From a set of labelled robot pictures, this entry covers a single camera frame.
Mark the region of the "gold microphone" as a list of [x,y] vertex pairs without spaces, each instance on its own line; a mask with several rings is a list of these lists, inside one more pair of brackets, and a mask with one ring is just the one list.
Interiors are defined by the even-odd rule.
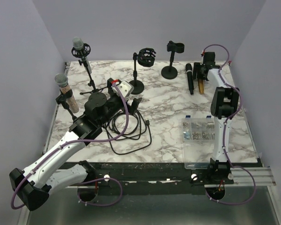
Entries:
[[198,79],[198,88],[199,88],[199,93],[201,95],[204,94],[204,81],[202,79]]

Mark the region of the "black microphone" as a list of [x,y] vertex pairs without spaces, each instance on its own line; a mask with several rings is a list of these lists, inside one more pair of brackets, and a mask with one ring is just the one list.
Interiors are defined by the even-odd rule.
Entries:
[[186,71],[186,75],[187,75],[189,92],[191,95],[193,95],[194,94],[194,92],[193,92],[194,85],[193,85],[193,78],[192,78],[192,65],[190,63],[187,63],[185,65],[185,71]]

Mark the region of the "black clip microphone stand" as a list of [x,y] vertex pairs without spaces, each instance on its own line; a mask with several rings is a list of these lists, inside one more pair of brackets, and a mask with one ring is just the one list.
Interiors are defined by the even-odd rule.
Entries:
[[185,51],[185,45],[183,43],[169,41],[167,44],[167,51],[171,53],[170,64],[161,70],[161,75],[167,80],[172,80],[177,77],[177,69],[173,67],[175,53],[183,53]]

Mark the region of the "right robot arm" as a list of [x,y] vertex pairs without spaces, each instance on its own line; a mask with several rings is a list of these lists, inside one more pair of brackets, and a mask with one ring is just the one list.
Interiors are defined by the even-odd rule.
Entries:
[[216,65],[214,52],[203,52],[202,62],[195,62],[193,79],[197,80],[199,93],[204,94],[204,81],[215,87],[210,111],[214,117],[215,140],[210,164],[232,167],[229,159],[229,132],[232,118],[237,113],[239,90],[221,75],[222,67]]

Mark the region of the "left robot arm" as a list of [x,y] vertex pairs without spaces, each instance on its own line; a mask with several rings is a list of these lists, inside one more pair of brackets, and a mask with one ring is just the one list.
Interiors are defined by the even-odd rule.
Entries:
[[70,185],[82,183],[90,185],[94,181],[94,173],[84,162],[66,169],[57,170],[75,153],[97,143],[102,126],[112,119],[119,111],[126,117],[133,114],[141,98],[134,98],[128,104],[125,97],[116,91],[107,98],[101,92],[89,96],[84,105],[84,113],[74,120],[70,129],[61,140],[41,158],[24,169],[13,169],[10,182],[13,190],[11,208],[14,210],[26,206],[30,211],[41,207],[53,193]]

